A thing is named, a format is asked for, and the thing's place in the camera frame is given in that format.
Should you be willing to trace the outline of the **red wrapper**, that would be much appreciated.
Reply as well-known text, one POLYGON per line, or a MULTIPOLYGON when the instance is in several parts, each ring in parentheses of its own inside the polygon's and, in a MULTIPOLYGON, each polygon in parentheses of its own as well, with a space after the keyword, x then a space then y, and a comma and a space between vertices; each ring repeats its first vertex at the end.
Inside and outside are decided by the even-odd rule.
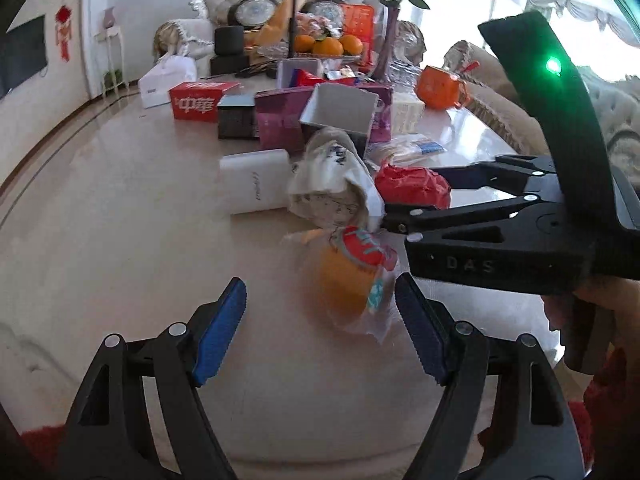
POLYGON ((374 184, 386 204, 450 207, 450 185, 431 169, 384 164, 374 184))

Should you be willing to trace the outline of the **orange snack wrapper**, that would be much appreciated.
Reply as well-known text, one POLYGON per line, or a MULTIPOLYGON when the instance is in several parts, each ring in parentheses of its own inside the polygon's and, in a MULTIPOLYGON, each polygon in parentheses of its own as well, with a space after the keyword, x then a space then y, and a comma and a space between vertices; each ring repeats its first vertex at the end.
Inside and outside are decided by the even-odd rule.
POLYGON ((394 285, 400 264, 393 247, 358 226, 296 232, 283 237, 282 245, 335 328, 382 344, 399 321, 394 285))

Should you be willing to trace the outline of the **grey cardboard box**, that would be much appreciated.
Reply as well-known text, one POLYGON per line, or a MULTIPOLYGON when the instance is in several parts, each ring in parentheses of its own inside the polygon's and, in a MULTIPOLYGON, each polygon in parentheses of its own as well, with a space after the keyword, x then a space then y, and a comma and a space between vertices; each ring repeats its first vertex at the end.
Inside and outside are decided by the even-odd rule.
POLYGON ((307 140, 321 128, 344 130, 363 152, 370 139, 378 96, 344 84, 318 84, 300 114, 299 123, 307 140))

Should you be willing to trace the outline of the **red fuzzy sleeve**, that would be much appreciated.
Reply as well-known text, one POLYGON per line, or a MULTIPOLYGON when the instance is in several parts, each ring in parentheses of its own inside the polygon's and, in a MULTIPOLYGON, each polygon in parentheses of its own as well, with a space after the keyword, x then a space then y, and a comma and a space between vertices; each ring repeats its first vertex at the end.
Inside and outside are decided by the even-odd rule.
POLYGON ((21 434, 24 445, 49 474, 56 473, 58 450, 65 437, 65 426, 45 426, 21 434))
POLYGON ((593 479, 639 477, 639 365, 617 348, 591 379, 581 401, 568 404, 593 479))

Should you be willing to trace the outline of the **purple glass vase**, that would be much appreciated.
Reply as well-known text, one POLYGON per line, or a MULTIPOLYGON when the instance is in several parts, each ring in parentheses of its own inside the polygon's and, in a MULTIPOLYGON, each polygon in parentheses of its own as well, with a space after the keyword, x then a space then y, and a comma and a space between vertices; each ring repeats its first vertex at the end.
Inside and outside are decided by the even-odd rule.
POLYGON ((387 81, 387 69, 390 66, 390 60, 393 57, 394 43, 397 34, 397 21, 399 15, 398 6, 389 6, 387 8, 387 21, 385 27, 385 36, 382 42, 380 52, 378 52, 378 60, 375 68, 370 73, 370 77, 381 84, 387 81))

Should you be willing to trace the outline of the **white rectangular box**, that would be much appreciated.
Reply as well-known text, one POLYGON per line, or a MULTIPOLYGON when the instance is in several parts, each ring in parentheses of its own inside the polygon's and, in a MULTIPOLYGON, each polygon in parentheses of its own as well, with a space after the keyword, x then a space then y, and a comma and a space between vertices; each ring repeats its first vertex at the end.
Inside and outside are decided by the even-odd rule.
POLYGON ((227 155, 219 167, 229 214, 288 206, 288 182, 293 170, 290 156, 282 148, 227 155))

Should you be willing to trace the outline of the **purple box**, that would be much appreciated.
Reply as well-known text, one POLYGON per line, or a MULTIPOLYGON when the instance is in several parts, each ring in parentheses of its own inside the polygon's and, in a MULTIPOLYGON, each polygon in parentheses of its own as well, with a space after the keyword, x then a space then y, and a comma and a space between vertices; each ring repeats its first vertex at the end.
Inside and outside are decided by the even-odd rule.
MULTIPOLYGON (((299 117, 314 87, 287 88, 256 94, 255 116, 260 146, 264 150, 283 148, 291 154, 298 154, 306 148, 310 139, 307 140, 303 135, 299 117)), ((393 89, 384 84, 360 84, 349 87, 367 90, 378 96, 368 145, 390 140, 393 89)), ((363 155, 366 149, 357 153, 363 155)))

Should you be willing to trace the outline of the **orange fruit right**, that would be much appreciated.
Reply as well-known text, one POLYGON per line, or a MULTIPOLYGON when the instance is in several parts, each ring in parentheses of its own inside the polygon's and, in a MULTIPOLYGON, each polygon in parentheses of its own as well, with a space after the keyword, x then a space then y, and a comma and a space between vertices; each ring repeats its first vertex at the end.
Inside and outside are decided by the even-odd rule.
POLYGON ((341 36, 340 43, 344 55, 359 56, 364 50, 363 42, 355 35, 345 34, 341 36))

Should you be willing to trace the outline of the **red snack bag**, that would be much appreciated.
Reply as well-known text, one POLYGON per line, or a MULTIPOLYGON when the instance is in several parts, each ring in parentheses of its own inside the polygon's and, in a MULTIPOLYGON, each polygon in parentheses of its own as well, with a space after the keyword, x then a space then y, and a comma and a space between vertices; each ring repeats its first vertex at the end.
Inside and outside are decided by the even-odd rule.
POLYGON ((343 4, 343 35, 355 35, 364 45, 361 60, 358 63, 363 73, 372 70, 372 48, 374 44, 375 10, 367 4, 343 4))

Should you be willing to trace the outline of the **red cigarette carton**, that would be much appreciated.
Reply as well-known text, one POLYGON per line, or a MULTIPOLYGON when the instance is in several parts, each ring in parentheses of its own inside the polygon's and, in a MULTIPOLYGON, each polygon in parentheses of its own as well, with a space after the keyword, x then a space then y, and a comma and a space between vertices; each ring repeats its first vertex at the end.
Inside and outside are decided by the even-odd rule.
POLYGON ((240 84, 235 81, 183 82, 168 92, 172 114, 175 120, 218 122, 218 103, 239 88, 240 84))

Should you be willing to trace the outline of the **round sofa cushion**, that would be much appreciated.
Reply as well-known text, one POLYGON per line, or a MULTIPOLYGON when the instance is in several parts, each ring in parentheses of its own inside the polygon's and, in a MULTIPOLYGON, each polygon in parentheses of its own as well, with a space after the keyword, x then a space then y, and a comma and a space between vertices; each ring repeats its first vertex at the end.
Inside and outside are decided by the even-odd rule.
POLYGON ((273 17, 278 6, 278 0, 241 0, 229 9, 228 24, 246 30, 261 28, 273 17))

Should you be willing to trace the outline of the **white tissue pack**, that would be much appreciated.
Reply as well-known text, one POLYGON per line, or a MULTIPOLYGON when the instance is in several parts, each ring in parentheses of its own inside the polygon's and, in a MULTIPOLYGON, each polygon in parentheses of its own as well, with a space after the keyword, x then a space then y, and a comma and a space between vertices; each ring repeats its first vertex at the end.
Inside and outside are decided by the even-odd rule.
POLYGON ((138 81, 142 106, 151 108, 170 102, 169 90, 198 80, 198 70, 193 58, 164 55, 138 81))

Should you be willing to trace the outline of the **white side stand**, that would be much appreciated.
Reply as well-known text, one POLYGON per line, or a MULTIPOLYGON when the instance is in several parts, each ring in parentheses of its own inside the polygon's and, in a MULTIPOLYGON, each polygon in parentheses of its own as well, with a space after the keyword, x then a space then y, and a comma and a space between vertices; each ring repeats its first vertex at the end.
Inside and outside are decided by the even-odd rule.
POLYGON ((103 11, 101 28, 94 35, 100 53, 96 67, 101 75, 103 99, 109 94, 120 97, 120 92, 129 90, 129 79, 125 68, 125 41, 122 28, 117 23, 114 6, 103 11))

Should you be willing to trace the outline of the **red chinese knot decoration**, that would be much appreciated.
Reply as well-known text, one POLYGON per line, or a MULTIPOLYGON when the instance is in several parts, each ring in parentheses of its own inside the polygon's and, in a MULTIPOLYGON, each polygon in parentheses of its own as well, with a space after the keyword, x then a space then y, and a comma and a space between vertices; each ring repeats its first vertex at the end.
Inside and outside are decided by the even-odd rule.
POLYGON ((60 49, 60 57, 65 63, 70 62, 70 40, 73 39, 72 9, 62 4, 55 16, 55 44, 60 49))

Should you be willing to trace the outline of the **wall television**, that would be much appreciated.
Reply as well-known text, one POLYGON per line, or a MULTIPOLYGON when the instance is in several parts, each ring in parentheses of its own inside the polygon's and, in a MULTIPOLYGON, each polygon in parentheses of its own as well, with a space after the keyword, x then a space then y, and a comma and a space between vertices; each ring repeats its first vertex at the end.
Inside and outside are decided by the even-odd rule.
POLYGON ((9 30, 1 38, 0 62, 2 98, 48 66, 44 15, 9 30))

